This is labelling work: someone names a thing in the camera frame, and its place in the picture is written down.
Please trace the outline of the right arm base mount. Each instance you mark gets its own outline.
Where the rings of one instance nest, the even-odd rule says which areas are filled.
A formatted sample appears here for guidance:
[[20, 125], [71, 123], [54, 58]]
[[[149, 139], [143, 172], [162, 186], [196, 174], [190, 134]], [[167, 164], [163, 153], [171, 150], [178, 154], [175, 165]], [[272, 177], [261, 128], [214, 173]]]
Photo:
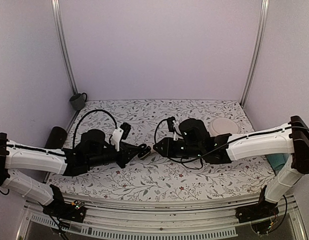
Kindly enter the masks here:
[[235, 217], [239, 223], [268, 218], [279, 213], [278, 203], [268, 202], [265, 199], [259, 199], [255, 204], [237, 207], [235, 209]]

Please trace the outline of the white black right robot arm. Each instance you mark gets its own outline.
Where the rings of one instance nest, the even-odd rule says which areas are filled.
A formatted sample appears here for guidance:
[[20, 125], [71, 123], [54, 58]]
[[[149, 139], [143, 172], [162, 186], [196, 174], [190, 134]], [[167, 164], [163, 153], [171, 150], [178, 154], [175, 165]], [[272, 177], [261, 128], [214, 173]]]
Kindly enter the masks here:
[[257, 218], [264, 218], [301, 177], [309, 174], [309, 128], [297, 115], [274, 128], [217, 136], [211, 136], [200, 119], [188, 118], [177, 123], [170, 117], [166, 122], [174, 136], [155, 141], [153, 149], [178, 163], [202, 159], [219, 165], [255, 156], [289, 155], [275, 179], [261, 190], [258, 203], [253, 206]]

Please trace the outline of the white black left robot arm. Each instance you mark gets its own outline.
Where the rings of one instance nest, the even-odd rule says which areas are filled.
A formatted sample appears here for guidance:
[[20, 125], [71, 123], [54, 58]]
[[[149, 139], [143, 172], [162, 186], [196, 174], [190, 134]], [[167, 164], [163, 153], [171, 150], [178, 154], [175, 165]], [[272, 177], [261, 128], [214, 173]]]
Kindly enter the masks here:
[[114, 130], [110, 142], [105, 133], [91, 129], [81, 135], [80, 142], [72, 149], [47, 149], [18, 144], [0, 132], [0, 188], [6, 188], [31, 198], [58, 217], [69, 213], [57, 187], [47, 186], [19, 172], [19, 169], [55, 173], [66, 177], [86, 174], [90, 169], [116, 163], [120, 168], [134, 158], [144, 158], [151, 150], [146, 144], [132, 145], [123, 142], [126, 134], [121, 128]]

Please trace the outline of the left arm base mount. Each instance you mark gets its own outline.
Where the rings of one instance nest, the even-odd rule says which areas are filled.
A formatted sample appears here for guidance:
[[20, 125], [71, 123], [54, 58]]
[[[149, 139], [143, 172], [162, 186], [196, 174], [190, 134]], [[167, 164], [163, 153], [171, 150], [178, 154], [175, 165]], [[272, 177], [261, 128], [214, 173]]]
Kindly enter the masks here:
[[87, 208], [84, 206], [77, 208], [76, 205], [59, 200], [53, 200], [42, 207], [43, 212], [47, 215], [77, 223], [83, 223], [87, 213]]

